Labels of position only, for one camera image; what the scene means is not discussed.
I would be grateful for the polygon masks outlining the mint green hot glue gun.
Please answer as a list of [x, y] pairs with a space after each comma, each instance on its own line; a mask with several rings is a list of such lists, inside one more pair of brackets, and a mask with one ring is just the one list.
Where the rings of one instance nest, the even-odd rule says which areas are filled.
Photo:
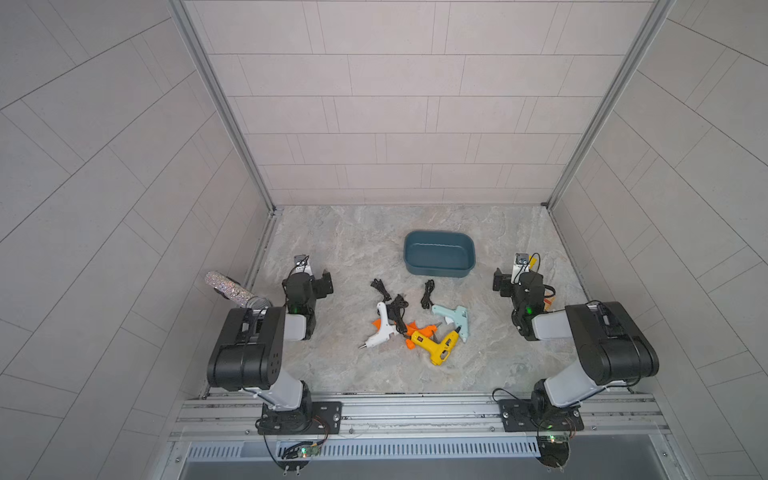
[[447, 324], [454, 325], [459, 333], [461, 340], [466, 343], [469, 339], [469, 314], [466, 307], [457, 306], [450, 309], [437, 305], [432, 301], [431, 295], [435, 289], [435, 281], [429, 279], [425, 282], [424, 294], [420, 304], [424, 310], [429, 310], [433, 314], [443, 317]]

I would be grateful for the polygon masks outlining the orange hot glue gun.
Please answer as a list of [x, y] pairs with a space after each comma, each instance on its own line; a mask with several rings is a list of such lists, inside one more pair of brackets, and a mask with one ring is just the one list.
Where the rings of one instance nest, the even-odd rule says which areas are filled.
[[407, 328], [407, 332], [406, 332], [406, 335], [405, 335], [405, 337], [406, 337], [405, 342], [406, 342], [406, 346], [407, 346], [407, 348], [409, 350], [413, 350], [416, 347], [415, 343], [411, 340], [411, 337], [415, 333], [418, 333], [418, 334], [424, 336], [425, 338], [433, 341], [434, 340], [434, 334], [438, 330], [438, 326], [437, 325], [427, 325], [425, 327], [418, 328], [415, 322], [411, 322], [410, 324], [407, 324], [406, 328]]

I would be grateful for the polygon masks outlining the white hot glue gun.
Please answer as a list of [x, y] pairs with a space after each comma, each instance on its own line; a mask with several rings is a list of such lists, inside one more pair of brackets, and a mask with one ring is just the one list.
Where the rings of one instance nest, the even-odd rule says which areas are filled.
[[378, 319], [373, 322], [376, 332], [371, 335], [360, 349], [373, 348], [390, 340], [395, 334], [407, 336], [408, 328], [404, 322], [404, 313], [409, 306], [402, 295], [392, 298], [386, 290], [381, 279], [375, 278], [370, 286], [376, 289], [381, 295], [382, 300], [377, 303], [376, 310]]

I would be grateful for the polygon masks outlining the yellow hot glue gun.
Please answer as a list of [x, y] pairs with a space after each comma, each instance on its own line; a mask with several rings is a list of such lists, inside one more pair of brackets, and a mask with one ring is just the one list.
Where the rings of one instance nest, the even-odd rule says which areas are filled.
[[450, 331], [440, 342], [431, 341], [418, 333], [415, 333], [411, 340], [416, 346], [429, 353], [433, 365], [440, 366], [450, 357], [459, 338], [459, 333], [455, 329]]

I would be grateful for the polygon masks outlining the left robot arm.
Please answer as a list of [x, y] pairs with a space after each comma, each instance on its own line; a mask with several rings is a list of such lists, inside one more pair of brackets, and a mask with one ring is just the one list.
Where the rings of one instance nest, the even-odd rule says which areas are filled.
[[285, 303], [245, 289], [229, 277], [211, 271], [206, 284], [234, 302], [207, 365], [210, 386], [244, 391], [266, 402], [275, 412], [309, 411], [307, 385], [282, 370], [287, 343], [309, 340], [316, 328], [316, 302], [333, 293], [331, 274], [317, 278], [304, 269], [282, 281]]

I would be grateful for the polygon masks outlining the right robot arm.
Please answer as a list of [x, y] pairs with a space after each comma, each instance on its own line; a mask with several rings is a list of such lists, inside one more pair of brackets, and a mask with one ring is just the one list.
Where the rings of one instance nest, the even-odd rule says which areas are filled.
[[656, 351], [619, 302], [593, 300], [547, 311], [555, 289], [526, 268], [514, 275], [496, 270], [492, 289], [512, 301], [511, 321], [525, 340], [574, 342], [577, 359], [538, 381], [531, 393], [529, 411], [538, 423], [608, 387], [631, 387], [659, 371]]

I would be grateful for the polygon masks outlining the teal plastic storage box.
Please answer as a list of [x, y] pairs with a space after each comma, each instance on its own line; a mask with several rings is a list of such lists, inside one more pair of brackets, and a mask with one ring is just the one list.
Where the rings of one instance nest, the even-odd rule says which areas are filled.
[[419, 276], [464, 278], [476, 265], [474, 241], [460, 232], [412, 231], [403, 253], [408, 272]]

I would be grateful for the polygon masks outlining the left circuit board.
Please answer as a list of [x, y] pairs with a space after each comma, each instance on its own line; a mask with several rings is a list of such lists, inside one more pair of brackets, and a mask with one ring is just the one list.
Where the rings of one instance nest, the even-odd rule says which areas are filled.
[[279, 456], [283, 474], [295, 472], [299, 475], [321, 450], [322, 446], [313, 442], [300, 442], [283, 449]]

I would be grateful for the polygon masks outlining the circuit board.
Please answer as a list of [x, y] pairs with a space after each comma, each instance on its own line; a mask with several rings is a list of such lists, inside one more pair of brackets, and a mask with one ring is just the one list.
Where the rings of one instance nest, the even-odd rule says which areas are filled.
[[570, 458], [570, 444], [565, 437], [540, 436], [538, 461], [547, 468], [563, 470]]
[[322, 446], [313, 442], [300, 442], [283, 449], [279, 456], [283, 474], [295, 472], [299, 475], [321, 450]]

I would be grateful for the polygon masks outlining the right circuit board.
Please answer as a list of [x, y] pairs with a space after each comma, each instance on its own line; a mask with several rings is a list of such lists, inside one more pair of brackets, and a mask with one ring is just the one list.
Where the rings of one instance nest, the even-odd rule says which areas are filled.
[[540, 436], [538, 461], [547, 468], [563, 470], [570, 458], [570, 444], [565, 437]]

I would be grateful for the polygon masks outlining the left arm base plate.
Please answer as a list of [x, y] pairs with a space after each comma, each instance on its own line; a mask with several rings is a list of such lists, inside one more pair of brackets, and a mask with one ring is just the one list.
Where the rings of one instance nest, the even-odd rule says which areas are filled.
[[302, 404], [291, 411], [274, 411], [264, 406], [257, 431], [260, 435], [338, 434], [342, 409], [342, 402], [328, 401]]

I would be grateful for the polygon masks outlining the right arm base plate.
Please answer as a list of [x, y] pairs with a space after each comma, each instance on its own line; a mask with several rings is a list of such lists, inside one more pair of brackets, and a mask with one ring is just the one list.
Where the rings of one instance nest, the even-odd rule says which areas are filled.
[[533, 432], [545, 431], [579, 432], [584, 423], [576, 406], [558, 408], [546, 404], [536, 407], [532, 400], [501, 399], [497, 401], [504, 431]]

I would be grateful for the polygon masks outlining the aluminium mounting rail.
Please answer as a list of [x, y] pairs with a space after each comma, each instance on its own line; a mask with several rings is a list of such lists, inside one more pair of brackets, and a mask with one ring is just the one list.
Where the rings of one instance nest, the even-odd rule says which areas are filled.
[[[268, 427], [268, 439], [459, 438], [564, 435], [666, 434], [670, 428], [651, 394], [609, 391], [583, 402], [571, 420], [532, 422], [507, 412], [498, 392], [454, 394], [321, 394], [321, 402], [338, 402], [341, 410], [324, 425], [312, 424], [299, 434]], [[248, 395], [214, 394], [188, 400], [167, 427], [171, 440], [246, 440], [260, 437], [262, 403]]]

